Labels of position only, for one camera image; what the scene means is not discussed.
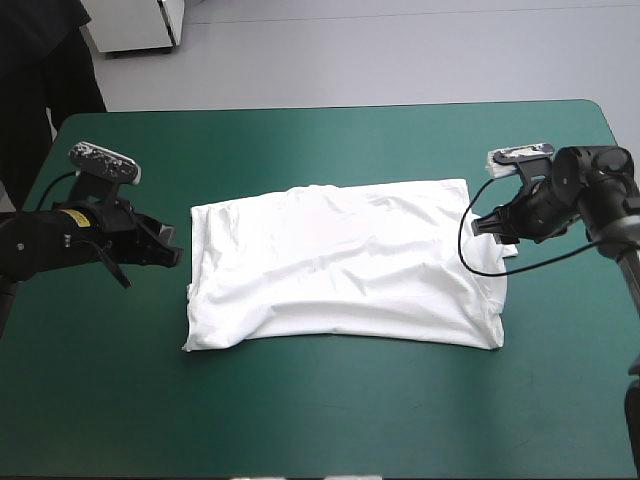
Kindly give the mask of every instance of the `folded white shirt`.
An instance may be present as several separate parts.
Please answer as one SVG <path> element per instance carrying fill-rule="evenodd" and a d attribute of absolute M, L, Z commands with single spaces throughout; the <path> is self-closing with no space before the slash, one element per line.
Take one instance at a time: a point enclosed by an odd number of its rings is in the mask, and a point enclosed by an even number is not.
<path fill-rule="evenodd" d="M 453 179 L 312 185 L 193 207 L 184 350 L 318 333 L 502 346 L 506 277 L 476 276 L 457 256 L 468 204 L 466 182 Z M 474 237 L 470 221 L 467 263 L 504 271 L 515 248 Z"/>

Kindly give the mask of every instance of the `white cabinet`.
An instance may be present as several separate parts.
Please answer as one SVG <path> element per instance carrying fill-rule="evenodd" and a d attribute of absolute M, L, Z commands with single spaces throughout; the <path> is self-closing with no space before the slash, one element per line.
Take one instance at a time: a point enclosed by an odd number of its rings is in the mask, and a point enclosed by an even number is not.
<path fill-rule="evenodd" d="M 180 44 L 184 0 L 82 0 L 100 52 Z"/>

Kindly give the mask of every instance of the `floor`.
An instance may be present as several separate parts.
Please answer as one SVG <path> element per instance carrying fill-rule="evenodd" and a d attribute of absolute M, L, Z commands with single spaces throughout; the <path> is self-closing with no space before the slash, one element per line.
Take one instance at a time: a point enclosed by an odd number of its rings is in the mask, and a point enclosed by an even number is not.
<path fill-rule="evenodd" d="M 588 98 L 640 159 L 640 0 L 187 0 L 169 55 L 105 58 L 114 111 Z"/>

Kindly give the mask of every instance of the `person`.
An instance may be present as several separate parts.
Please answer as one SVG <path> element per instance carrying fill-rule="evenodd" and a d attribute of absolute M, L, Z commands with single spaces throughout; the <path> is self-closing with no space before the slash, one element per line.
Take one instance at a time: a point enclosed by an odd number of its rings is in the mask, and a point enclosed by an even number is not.
<path fill-rule="evenodd" d="M 21 210 L 56 130 L 74 113 L 105 112 L 80 27 L 80 0 L 0 1 L 0 180 Z"/>

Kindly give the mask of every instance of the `yellow label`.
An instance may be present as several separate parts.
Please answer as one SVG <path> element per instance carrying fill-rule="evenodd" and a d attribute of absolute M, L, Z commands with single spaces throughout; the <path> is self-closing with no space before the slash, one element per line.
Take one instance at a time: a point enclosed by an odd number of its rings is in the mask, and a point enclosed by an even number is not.
<path fill-rule="evenodd" d="M 80 228 L 90 227 L 91 226 L 91 222 L 89 221 L 89 219 L 82 212 L 79 212 L 77 210 L 65 210 L 65 209 L 62 209 L 60 211 L 66 213 L 71 218 L 73 218 L 76 221 L 76 224 Z"/>

